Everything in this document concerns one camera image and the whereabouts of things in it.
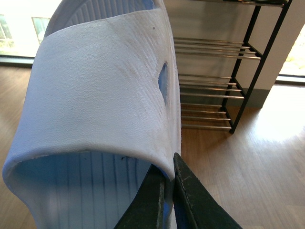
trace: baseboard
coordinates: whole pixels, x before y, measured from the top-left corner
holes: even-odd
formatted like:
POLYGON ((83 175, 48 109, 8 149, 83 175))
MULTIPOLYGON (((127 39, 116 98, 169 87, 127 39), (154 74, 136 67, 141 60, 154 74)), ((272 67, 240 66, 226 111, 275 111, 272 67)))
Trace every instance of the baseboard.
POLYGON ((31 68, 33 66, 33 62, 34 57, 0 55, 1 66, 31 68))
POLYGON ((287 84, 287 85, 305 85, 305 76, 297 75, 279 75, 276 79, 276 84, 287 84))

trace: metal rod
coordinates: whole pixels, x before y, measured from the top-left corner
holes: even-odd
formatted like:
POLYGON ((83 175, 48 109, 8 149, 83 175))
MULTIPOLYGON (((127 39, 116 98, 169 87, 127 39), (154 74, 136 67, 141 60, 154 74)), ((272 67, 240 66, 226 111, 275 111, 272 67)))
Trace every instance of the metal rod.
POLYGON ((180 95, 198 96, 198 97, 212 97, 212 98, 227 98, 227 99, 244 99, 244 97, 242 97, 242 96, 221 95, 221 94, 197 94, 197 93, 181 92, 180 95))
POLYGON ((209 120, 209 121, 229 121, 228 118, 208 118, 208 117, 195 117, 195 116, 181 116, 182 119, 197 119, 197 120, 209 120))
POLYGON ((188 110, 188 109, 181 109, 181 112, 194 112, 194 113, 202 113, 202 114, 220 114, 224 115, 224 111, 198 111, 198 110, 188 110))
POLYGON ((216 42, 216 43, 227 43, 227 44, 243 44, 243 42, 230 42, 230 41, 209 40, 209 39, 200 39, 200 38, 174 37, 173 39, 181 40, 181 41, 194 41, 194 42, 216 42))
POLYGON ((212 76, 212 75, 195 75, 195 74, 178 74, 178 76, 190 76, 201 78, 217 78, 217 79, 230 79, 230 77, 212 76))
POLYGON ((224 88, 216 88, 216 87, 198 87, 198 86, 193 86, 193 85, 189 85, 189 86, 185 86, 185 85, 180 85, 180 88, 189 88, 189 89, 199 89, 199 90, 209 90, 209 91, 222 91, 222 92, 241 92, 241 89, 227 89, 226 87, 224 88))
POLYGON ((225 55, 225 54, 214 54, 214 53, 204 53, 204 52, 180 52, 176 51, 176 54, 183 55, 195 55, 195 56, 212 56, 212 57, 226 57, 226 58, 235 58, 235 59, 252 59, 252 60, 261 60, 257 56, 240 56, 240 55, 225 55))
POLYGON ((243 97, 246 96, 245 90, 242 88, 242 86, 239 84, 238 80, 236 78, 233 78, 233 81, 236 83, 236 87, 241 90, 240 93, 242 94, 243 97))
POLYGON ((185 128, 196 128, 196 129, 227 129, 231 130, 231 127, 228 126, 212 126, 212 125, 190 125, 190 124, 182 124, 182 127, 185 128))
POLYGON ((221 109, 223 109, 223 110, 225 111, 225 116, 226 116, 228 119, 230 119, 230 120, 229 120, 229 124, 230 124, 230 126, 232 127, 232 126, 234 125, 234 123, 233 123, 232 118, 231 118, 231 116, 230 116, 230 114, 229 114, 229 112, 228 112, 228 109, 227 109, 225 106, 223 106, 221 109))
POLYGON ((206 42, 180 42, 180 41, 174 41, 174 44, 184 44, 184 45, 201 45, 201 46, 214 46, 214 47, 222 47, 222 48, 232 48, 232 49, 250 49, 248 46, 243 45, 226 45, 226 44, 212 44, 212 43, 206 43, 206 42))
POLYGON ((243 53, 243 54, 256 54, 254 51, 239 51, 239 50, 229 50, 229 49, 210 49, 201 47, 187 47, 175 45, 175 49, 185 49, 185 50, 197 50, 197 51, 208 51, 208 52, 232 52, 232 53, 243 53))
POLYGON ((281 25, 282 25, 282 23, 284 21, 284 18, 286 16, 287 12, 288 12, 288 9, 289 9, 292 1, 293 0, 289 0, 288 3, 285 4, 284 7, 282 8, 281 14, 280 14, 280 16, 279 16, 279 18, 278 18, 278 20, 276 22, 276 25, 275 25, 275 27, 274 27, 274 29, 272 31, 271 37, 270 37, 270 39, 268 41, 268 44, 267 44, 267 46, 265 48, 265 51, 263 53, 262 60, 260 61, 259 65, 258 65, 258 67, 256 69, 254 77, 253 77, 253 79, 252 79, 252 81, 250 83, 249 89, 248 89, 247 94, 246 94, 246 96, 244 98, 242 106, 241 106, 241 108, 240 108, 240 110, 239 110, 239 112, 237 114, 237 117, 235 119, 234 125, 232 126, 232 129, 230 130, 230 133, 234 133, 235 132, 235 129, 236 129, 236 127, 237 127, 237 125, 238 125, 238 123, 240 121, 240 118, 241 118, 241 116, 242 116, 242 114, 244 112, 244 109, 245 109, 245 107, 247 105, 247 102, 249 101, 250 95, 251 95, 251 93, 252 93, 252 91, 254 89, 254 86, 256 84, 258 76, 260 75, 260 73, 261 73, 261 71, 263 69, 263 66, 265 64, 266 58, 268 57, 268 54, 269 54, 269 52, 270 52, 270 50, 272 48, 272 45, 273 45, 273 43, 275 41, 275 38, 276 38, 280 28, 281 28, 281 25))
POLYGON ((255 47, 253 47, 251 44, 249 44, 249 42, 246 42, 246 45, 249 45, 250 46, 250 50, 251 51, 254 51, 256 54, 256 56, 258 56, 258 57, 262 57, 263 56, 263 54, 261 54, 255 47))
POLYGON ((179 80, 180 83, 207 83, 207 84, 222 84, 222 85, 236 85, 236 83, 212 82, 203 80, 179 80))
POLYGON ((189 104, 189 103, 180 103, 180 104, 185 106, 209 106, 209 107, 221 108, 221 105, 214 105, 214 104, 189 104))

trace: white slipper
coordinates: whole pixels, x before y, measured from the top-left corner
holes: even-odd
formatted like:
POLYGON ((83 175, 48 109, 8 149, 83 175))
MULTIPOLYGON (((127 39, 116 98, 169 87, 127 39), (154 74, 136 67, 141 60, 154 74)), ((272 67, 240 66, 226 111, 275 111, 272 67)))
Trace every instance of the white slipper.
POLYGON ((3 179, 39 229, 113 228, 150 163, 174 179, 180 144, 173 36, 155 0, 44 39, 3 179))

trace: window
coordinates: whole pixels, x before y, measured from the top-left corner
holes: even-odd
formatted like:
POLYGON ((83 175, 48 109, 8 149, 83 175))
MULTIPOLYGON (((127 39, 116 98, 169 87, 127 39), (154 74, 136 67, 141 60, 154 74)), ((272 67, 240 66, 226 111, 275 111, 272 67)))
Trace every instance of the window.
POLYGON ((12 54, 15 44, 4 15, 0 15, 0 54, 12 54))
POLYGON ((50 18, 37 18, 37 17, 32 17, 34 28, 36 31, 36 35, 39 41, 39 44, 41 44, 44 33, 47 29, 48 23, 50 21, 50 18))

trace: black metal frame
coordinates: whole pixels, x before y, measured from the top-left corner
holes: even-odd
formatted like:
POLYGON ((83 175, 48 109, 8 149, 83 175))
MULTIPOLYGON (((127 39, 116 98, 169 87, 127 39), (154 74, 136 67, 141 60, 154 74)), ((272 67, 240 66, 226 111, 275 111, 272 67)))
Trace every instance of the black metal frame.
MULTIPOLYGON (((219 0, 201 0, 201 1, 215 1, 215 2, 222 2, 222 1, 219 1, 219 0)), ((244 5, 246 5, 247 3, 251 3, 252 5, 255 5, 255 8, 254 8, 254 11, 253 11, 253 14, 252 14, 252 17, 251 17, 251 20, 249 22, 249 25, 248 25, 248 29, 246 31, 246 34, 244 36, 244 40, 243 42, 227 42, 227 43, 231 43, 231 46, 230 47, 235 47, 235 48, 240 48, 238 52, 236 52, 238 55, 228 55, 228 54, 215 54, 215 53, 201 53, 201 52, 194 52, 193 50, 197 50, 197 51, 202 51, 202 48, 190 48, 190 51, 189 52, 186 52, 186 51, 180 51, 180 49, 183 49, 185 50, 186 48, 185 47, 181 47, 180 45, 183 44, 183 38, 174 38, 175 40, 175 44, 177 44, 175 46, 176 48, 176 54, 188 54, 188 55, 204 55, 204 56, 214 56, 214 57, 217 57, 217 56, 221 56, 221 57, 234 57, 236 58, 236 62, 235 62, 235 66, 234 66, 234 69, 233 69, 233 72, 232 72, 232 75, 230 77, 230 81, 229 83, 227 83, 227 88, 226 88, 226 91, 225 91, 225 94, 224 95, 221 95, 221 96, 218 96, 218 95, 206 95, 206 94, 201 94, 201 95, 198 95, 197 94, 193 94, 193 96, 205 96, 205 97, 221 97, 223 98, 222 100, 222 103, 221 103, 221 108, 220 110, 221 111, 224 111, 225 112, 225 119, 223 120, 226 120, 228 121, 230 127, 228 126, 206 126, 206 125, 183 125, 183 127, 187 127, 187 128, 216 128, 216 129, 230 129, 229 132, 230 133, 234 133, 235 130, 236 130, 236 127, 241 119, 241 116, 244 112, 244 109, 249 101, 249 98, 251 96, 251 93, 254 89, 254 86, 256 84, 256 81, 262 71, 262 68, 265 64, 265 61, 267 59, 267 56, 272 48, 272 45, 275 41, 275 38, 280 30, 280 27, 284 21, 284 18, 288 12, 288 9, 292 3, 292 0, 289 0, 286 4, 277 4, 277 5, 274 5, 274 4, 270 4, 268 3, 268 1, 265 2, 265 4, 259 4, 255 1, 252 1, 252 2, 240 2, 244 5), (278 20, 275 24, 275 27, 273 29, 273 32, 269 38, 269 41, 267 43, 267 46, 264 50, 264 53, 260 53, 254 46, 252 46, 250 43, 249 43, 249 40, 250 40, 250 37, 251 37, 251 34, 252 34, 252 31, 253 31, 253 28, 255 26, 255 23, 256 23, 256 20, 258 18, 258 15, 259 15, 259 12, 260 12, 260 9, 262 6, 277 6, 277 7, 281 7, 282 8, 282 11, 278 17, 278 20), (241 65, 241 62, 243 59, 253 59, 253 60, 259 60, 259 64, 257 66, 257 69, 256 69, 256 72, 254 74, 254 77, 250 83, 250 86, 247 90, 247 92, 242 88, 242 86, 239 84, 238 80, 236 79, 236 75, 238 73, 238 70, 239 70, 239 67, 241 65), (233 90, 233 87, 236 87, 236 91, 239 90, 240 94, 241 94, 241 98, 243 99, 243 102, 242 102, 242 105, 240 107, 240 110, 237 114, 237 117, 235 118, 235 120, 232 120, 227 108, 226 108, 226 105, 227 105, 227 102, 228 102, 228 99, 230 98, 233 98, 233 99, 240 99, 240 96, 231 96, 231 92, 232 91, 235 91, 233 90)), ((184 45, 197 45, 199 44, 199 40, 201 39, 185 39, 185 40, 192 40, 193 43, 184 43, 184 45)), ((190 86, 188 88, 190 89, 196 89, 194 86, 192 81, 189 81, 188 83, 190 83, 190 86)), ((182 81, 182 83, 180 85, 182 85, 182 88, 185 87, 185 81, 182 81)), ((186 96, 190 96, 191 94, 190 93, 181 93, 181 95, 186 95, 186 96)))

